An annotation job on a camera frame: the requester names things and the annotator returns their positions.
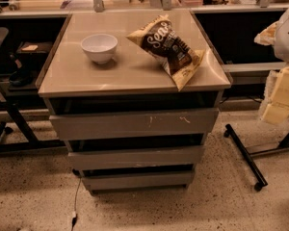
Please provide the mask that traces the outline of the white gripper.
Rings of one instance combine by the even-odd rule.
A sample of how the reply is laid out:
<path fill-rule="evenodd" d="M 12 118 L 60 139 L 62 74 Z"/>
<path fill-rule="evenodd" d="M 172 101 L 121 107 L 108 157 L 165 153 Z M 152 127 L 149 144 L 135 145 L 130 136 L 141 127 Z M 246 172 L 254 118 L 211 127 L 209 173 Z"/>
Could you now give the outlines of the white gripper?
<path fill-rule="evenodd" d="M 268 46 L 275 44 L 276 23 L 272 23 L 255 38 L 254 42 Z M 289 64 L 281 71 L 271 70 L 266 80 L 264 100 L 259 108 L 260 118 L 279 124 L 289 116 Z"/>

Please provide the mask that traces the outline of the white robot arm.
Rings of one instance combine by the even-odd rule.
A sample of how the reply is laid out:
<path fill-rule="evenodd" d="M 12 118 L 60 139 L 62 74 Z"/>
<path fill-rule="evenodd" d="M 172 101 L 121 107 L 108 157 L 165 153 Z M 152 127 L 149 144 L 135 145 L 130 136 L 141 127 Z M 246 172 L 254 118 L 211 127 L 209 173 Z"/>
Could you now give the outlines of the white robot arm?
<path fill-rule="evenodd" d="M 265 100 L 260 108 L 263 121 L 279 124 L 289 116 L 289 8 L 279 21 L 264 29 L 254 41 L 265 46 L 272 45 L 275 56 L 286 62 L 279 73 L 269 74 Z"/>

